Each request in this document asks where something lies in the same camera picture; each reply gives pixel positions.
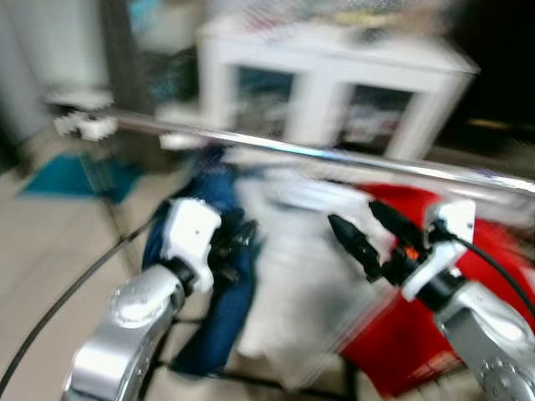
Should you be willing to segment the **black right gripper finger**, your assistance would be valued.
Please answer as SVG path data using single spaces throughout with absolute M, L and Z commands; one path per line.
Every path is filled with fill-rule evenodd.
M 399 245 L 411 247 L 416 251 L 425 250 L 424 231 L 401 211 L 383 201 L 371 201 L 369 209 L 383 228 L 396 237 Z
M 329 225 L 338 243 L 358 261 L 368 280 L 377 282 L 382 278 L 380 254 L 366 234 L 341 216 L 329 216 Z

